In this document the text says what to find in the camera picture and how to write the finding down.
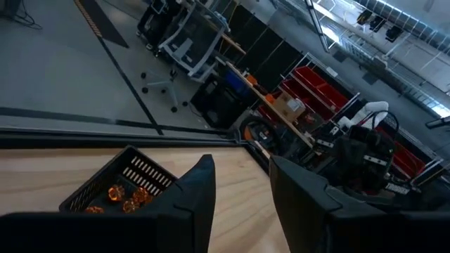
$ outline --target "black cable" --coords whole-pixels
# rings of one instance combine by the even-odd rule
[[[373,120],[372,120],[372,129],[375,129],[375,120],[376,120],[378,114],[381,113],[381,112],[387,112],[389,115],[391,115],[394,118],[394,121],[395,121],[395,133],[394,133],[394,138],[392,138],[392,140],[395,141],[397,139],[397,134],[399,133],[399,130],[400,130],[400,123],[399,123],[399,120],[397,119],[397,117],[395,116],[394,113],[392,113],[392,112],[390,112],[388,110],[379,110],[377,112],[374,112],[373,113]]]
[[[192,104],[191,104],[191,103],[189,103],[189,109],[191,109],[191,112],[192,112],[195,116],[197,116],[197,117],[203,117],[202,115],[199,115],[198,113],[194,112],[194,110],[192,109]]]
[[[5,15],[2,14],[1,17],[3,18],[8,18],[9,20],[16,22],[20,25],[23,25],[25,27],[34,29],[34,30],[42,30],[42,26],[38,25],[35,21],[34,18],[28,14],[27,12],[27,8],[25,7],[25,0],[22,0],[22,7],[23,7],[23,12],[25,13],[25,16],[22,17],[21,15],[15,14],[15,15]]]

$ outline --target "black cabinet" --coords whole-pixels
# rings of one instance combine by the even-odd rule
[[[214,128],[228,129],[247,109],[252,98],[237,94],[226,80],[211,76],[191,99],[192,105]]]

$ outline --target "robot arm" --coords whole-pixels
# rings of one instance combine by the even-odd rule
[[[359,122],[365,120],[367,116],[369,116],[373,112],[379,112],[381,110],[388,110],[389,109],[389,103],[385,101],[379,101],[379,102],[370,102],[365,104],[360,111],[358,111],[355,116],[352,119],[349,119],[347,117],[342,117],[342,119],[339,120],[338,124],[340,127],[348,127],[358,124]],[[375,127],[378,126],[380,122],[386,118],[387,112],[381,112],[376,116],[375,119]],[[372,122],[373,118],[368,119],[365,121],[362,126],[366,127],[368,129],[372,129]]]

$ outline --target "ceiling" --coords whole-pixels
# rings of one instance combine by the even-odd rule
[[[450,34],[449,0],[383,0],[381,2],[408,13],[436,30]]]

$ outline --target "office chair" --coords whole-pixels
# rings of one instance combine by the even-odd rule
[[[228,25],[199,1],[194,1],[188,8],[188,14],[181,21],[178,29],[163,41],[158,48],[165,52],[174,64],[185,69],[195,82],[204,82],[217,64],[212,53]],[[176,76],[174,67],[171,76]],[[173,79],[170,82],[150,83],[149,86],[165,86],[172,97],[176,112],[176,99]]]

